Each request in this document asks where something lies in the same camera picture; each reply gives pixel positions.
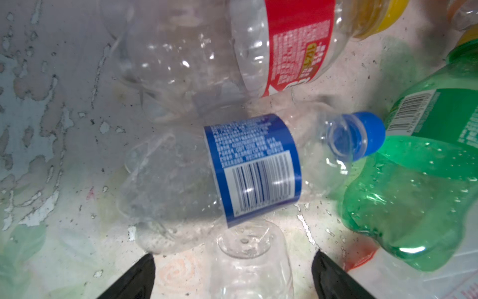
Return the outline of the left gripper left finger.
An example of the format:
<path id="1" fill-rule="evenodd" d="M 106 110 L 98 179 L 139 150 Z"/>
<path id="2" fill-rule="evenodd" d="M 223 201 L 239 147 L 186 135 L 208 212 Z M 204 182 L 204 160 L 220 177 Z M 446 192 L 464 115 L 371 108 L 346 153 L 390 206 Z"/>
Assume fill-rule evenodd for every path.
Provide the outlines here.
<path id="1" fill-rule="evenodd" d="M 150 299 L 156 266 L 152 254 L 146 254 L 127 270 L 98 299 Z"/>

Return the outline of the clear ribbed bottle white cap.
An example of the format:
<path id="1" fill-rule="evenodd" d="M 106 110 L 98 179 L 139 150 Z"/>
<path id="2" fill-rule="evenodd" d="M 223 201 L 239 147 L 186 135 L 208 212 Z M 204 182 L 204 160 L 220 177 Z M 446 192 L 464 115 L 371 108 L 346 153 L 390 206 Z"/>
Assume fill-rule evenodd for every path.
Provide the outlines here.
<path id="1" fill-rule="evenodd" d="M 293 299 L 285 237 L 266 220 L 248 221 L 207 244 L 212 299 Z"/>

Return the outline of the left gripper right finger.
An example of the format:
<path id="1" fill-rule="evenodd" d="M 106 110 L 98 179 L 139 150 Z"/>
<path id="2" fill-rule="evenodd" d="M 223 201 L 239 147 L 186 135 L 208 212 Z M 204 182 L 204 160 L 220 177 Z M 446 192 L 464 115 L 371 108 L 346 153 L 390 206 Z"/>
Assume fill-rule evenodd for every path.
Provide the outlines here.
<path id="1" fill-rule="evenodd" d="M 320 299 L 375 299 L 321 250 L 314 256 L 311 273 Z"/>

